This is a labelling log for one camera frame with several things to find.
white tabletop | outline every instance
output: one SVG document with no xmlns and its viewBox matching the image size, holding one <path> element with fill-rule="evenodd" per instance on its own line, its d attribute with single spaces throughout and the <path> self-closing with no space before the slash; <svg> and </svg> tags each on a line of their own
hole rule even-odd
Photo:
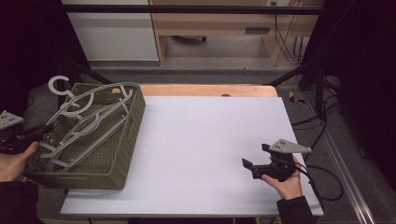
<svg viewBox="0 0 396 224">
<path fill-rule="evenodd" d="M 278 97 L 145 97 L 123 190 L 70 190 L 61 214 L 89 217 L 268 217 L 277 192 L 242 158 L 270 163 L 262 143 L 296 142 Z M 300 154 L 295 155 L 301 163 Z M 302 175 L 314 216 L 318 199 Z"/>
</svg>

green basket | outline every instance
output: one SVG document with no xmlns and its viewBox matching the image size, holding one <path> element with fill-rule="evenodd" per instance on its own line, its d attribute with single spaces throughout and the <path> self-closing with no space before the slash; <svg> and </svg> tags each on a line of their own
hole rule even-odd
<svg viewBox="0 0 396 224">
<path fill-rule="evenodd" d="M 37 153 L 30 160 L 30 166 L 25 169 L 23 175 L 48 189 L 123 189 L 146 106 L 140 87 L 131 83 L 127 84 L 124 86 L 125 90 L 127 92 L 133 90 L 134 94 L 126 123 L 85 160 L 66 173 L 56 172 L 56 165 L 54 170 L 48 171 L 46 169 L 50 164 L 50 159 L 40 158 L 40 155 L 49 153 L 50 150 L 45 147 L 39 147 Z M 81 95 L 100 86 L 97 84 L 78 83 L 71 92 L 74 95 Z M 82 117 L 88 116 L 106 105 L 119 102 L 120 98 L 124 98 L 120 93 L 120 88 L 96 92 L 91 106 L 82 112 L 81 115 Z M 77 103 L 84 105 L 87 104 L 88 100 L 89 97 L 84 97 L 78 100 Z M 120 121 L 122 115 L 125 115 L 125 110 L 120 106 L 104 118 L 94 132 L 81 136 L 67 146 L 60 154 L 59 160 L 70 162 L 76 158 L 113 127 L 114 124 Z M 59 116 L 55 120 L 54 131 L 44 136 L 42 142 L 57 147 L 76 124 L 76 119 Z"/>
</svg>

white cabinet door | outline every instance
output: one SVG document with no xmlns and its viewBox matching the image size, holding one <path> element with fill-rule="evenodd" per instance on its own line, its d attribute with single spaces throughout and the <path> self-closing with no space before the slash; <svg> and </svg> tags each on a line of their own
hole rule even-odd
<svg viewBox="0 0 396 224">
<path fill-rule="evenodd" d="M 148 5 L 147 0 L 63 0 L 64 4 Z M 89 61 L 158 61 L 148 13 L 68 13 Z"/>
</svg>

gray floor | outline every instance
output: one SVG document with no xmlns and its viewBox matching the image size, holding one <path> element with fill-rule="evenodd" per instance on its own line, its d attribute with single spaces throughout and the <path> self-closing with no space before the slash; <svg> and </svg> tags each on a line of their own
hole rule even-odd
<svg viewBox="0 0 396 224">
<path fill-rule="evenodd" d="M 93 63 L 92 65 L 98 73 L 113 81 L 195 84 L 268 83 L 296 66 L 282 60 L 280 66 L 273 67 L 259 37 L 225 36 L 209 36 L 205 43 L 199 40 L 171 38 L 163 67 L 146 62 L 107 62 Z M 308 104 L 298 104 L 289 100 L 290 91 L 294 92 L 297 99 L 308 100 L 307 98 L 313 96 L 313 91 L 300 92 L 296 89 L 295 83 L 298 82 L 298 79 L 296 77 L 277 87 L 278 95 L 284 99 L 291 123 L 313 116 Z M 50 94 L 46 86 L 33 90 L 31 94 L 35 97 L 35 102 L 29 107 L 24 117 L 28 121 L 28 126 L 35 126 L 44 123 L 56 111 L 57 99 Z M 319 133 L 319 127 L 310 128 L 315 125 L 317 123 L 313 121 L 298 127 L 308 128 L 307 130 L 295 130 L 299 144 L 308 147 L 312 145 Z M 356 142 L 342 114 L 337 111 L 331 113 L 328 117 L 326 130 L 331 134 L 343 161 L 352 173 L 375 223 L 396 223 L 395 192 L 389 187 L 376 164 L 361 158 L 360 145 Z M 318 144 L 313 148 L 313 153 L 307 164 L 321 166 L 336 174 L 329 148 L 323 140 L 323 137 L 320 138 Z M 314 169 L 311 169 L 310 173 L 317 182 L 322 195 L 334 197 L 338 194 L 339 186 L 331 176 Z M 86 218 L 59 215 L 64 197 L 62 189 L 40 189 L 39 216 L 67 220 L 66 223 L 71 223 L 71 220 L 88 223 Z M 349 195 L 345 194 L 340 201 L 325 201 L 324 204 L 325 215 L 318 220 L 318 223 L 361 223 L 350 202 Z M 269 221 L 269 219 L 264 219 L 262 223 L 269 223 Z"/>
</svg>

white surface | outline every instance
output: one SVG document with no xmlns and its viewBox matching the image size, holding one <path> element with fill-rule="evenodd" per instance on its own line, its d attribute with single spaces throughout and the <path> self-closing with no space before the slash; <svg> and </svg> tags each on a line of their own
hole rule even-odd
<svg viewBox="0 0 396 224">
<path fill-rule="evenodd" d="M 147 0 L 63 0 L 64 4 L 148 5 Z M 158 61 L 148 13 L 68 13 L 88 61 Z"/>
<path fill-rule="evenodd" d="M 281 98 L 145 97 L 146 110 L 124 190 L 70 190 L 62 214 L 90 217 L 264 217 L 274 189 L 242 158 L 268 164 L 262 143 L 295 142 Z M 296 155 L 303 162 L 301 155 Z M 304 195 L 322 216 L 307 179 Z"/>
</svg>

